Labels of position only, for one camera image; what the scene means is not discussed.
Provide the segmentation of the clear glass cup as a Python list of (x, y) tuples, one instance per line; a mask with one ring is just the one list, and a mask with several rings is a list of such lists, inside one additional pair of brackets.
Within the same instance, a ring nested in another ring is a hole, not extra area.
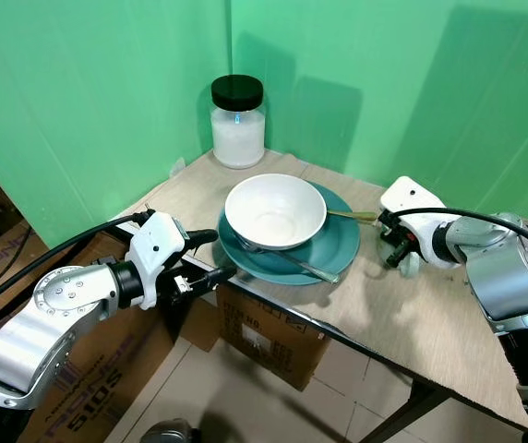
[(405, 279), (414, 279), (425, 265), (421, 257), (419, 241), (414, 236), (399, 239), (380, 237), (378, 240), (379, 260), (387, 269), (396, 269)]

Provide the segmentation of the teal round plate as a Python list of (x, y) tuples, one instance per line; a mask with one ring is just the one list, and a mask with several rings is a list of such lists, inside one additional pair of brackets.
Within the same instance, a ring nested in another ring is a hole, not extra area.
[[(310, 182), (327, 201), (328, 210), (350, 211), (352, 208), (345, 203), (341, 196), (332, 193), (324, 186)], [(222, 212), (218, 220), (218, 233), (229, 233), (232, 231)], [(315, 233), (309, 241), (299, 247), (285, 249), (291, 257), (310, 263), (318, 269), (332, 271), (342, 275), (354, 261), (361, 242), (361, 228), (356, 220), (340, 218), (340, 216), (327, 216), (326, 223), (322, 229)], [(257, 279), (277, 284), (315, 284), (323, 282), (305, 270), (272, 254), (256, 254), (248, 252), (239, 242), (232, 245), (231, 240), (219, 240), (223, 253), (246, 273)]]

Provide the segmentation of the white ceramic bowl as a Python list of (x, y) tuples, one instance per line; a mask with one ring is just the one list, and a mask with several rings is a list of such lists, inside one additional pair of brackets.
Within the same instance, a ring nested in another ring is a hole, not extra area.
[(293, 174), (256, 174), (223, 200), (223, 216), (240, 239), (268, 250), (299, 247), (322, 229), (327, 201)]

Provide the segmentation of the silver metal spoon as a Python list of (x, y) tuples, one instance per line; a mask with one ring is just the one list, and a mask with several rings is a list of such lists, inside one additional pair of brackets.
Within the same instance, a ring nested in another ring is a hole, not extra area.
[(259, 247), (259, 245), (252, 244), (252, 242), (243, 239), (243, 237), (239, 236), (238, 233), (235, 234), (234, 239), (237, 240), (239, 244), (247, 250), (247, 252), (252, 252), (256, 254), (276, 255), (276, 257), (284, 258), (284, 260), (288, 261), (289, 263), (293, 263), (293, 265), (299, 267), (299, 269), (305, 270), (306, 273), (314, 275), (314, 277), (319, 278), (322, 281), (330, 283), (337, 283), (341, 281), (341, 277), (339, 274), (332, 273), (332, 271), (326, 271), (324, 269), (318, 269), (318, 267), (314, 267), (310, 265), (310, 263), (298, 260), (297, 257), (291, 257), (291, 255), (282, 252), (282, 250), (271, 250), (261, 248)]

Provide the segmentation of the small brown cardboard box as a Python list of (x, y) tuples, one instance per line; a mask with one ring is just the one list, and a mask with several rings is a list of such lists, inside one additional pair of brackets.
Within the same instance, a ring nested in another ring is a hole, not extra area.
[(219, 284), (216, 300), (223, 341), (291, 387), (306, 389), (329, 347), (326, 333), (232, 284)]

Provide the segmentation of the glass jar with black lid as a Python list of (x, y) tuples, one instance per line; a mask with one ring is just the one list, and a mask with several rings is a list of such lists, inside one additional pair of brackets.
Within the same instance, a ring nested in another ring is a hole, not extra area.
[(231, 73), (210, 83), (212, 153), (223, 166), (246, 169), (263, 160), (267, 139), (264, 86)]

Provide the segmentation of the grey robot foot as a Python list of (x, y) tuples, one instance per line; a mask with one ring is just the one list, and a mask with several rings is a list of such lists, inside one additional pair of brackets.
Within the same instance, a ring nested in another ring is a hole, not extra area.
[(202, 443), (201, 432), (186, 419), (166, 419), (152, 425), (138, 443)]

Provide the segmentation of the green backdrop screen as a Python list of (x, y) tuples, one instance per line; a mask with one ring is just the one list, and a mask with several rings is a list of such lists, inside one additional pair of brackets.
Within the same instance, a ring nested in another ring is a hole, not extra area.
[(49, 242), (210, 150), (210, 83), (268, 147), (528, 216), (528, 0), (0, 0), (0, 183)]

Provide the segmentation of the black metal table frame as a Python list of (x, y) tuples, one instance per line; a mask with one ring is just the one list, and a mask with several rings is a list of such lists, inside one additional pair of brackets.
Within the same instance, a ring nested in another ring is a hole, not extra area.
[(362, 239), (360, 255), (339, 283), (285, 286), (240, 270), (229, 286), (412, 379), (407, 401), (366, 435), (366, 443), (393, 437), (446, 401), (527, 430), (516, 378), (462, 271), (424, 270), (404, 278), (379, 262), (374, 229), (365, 228)]

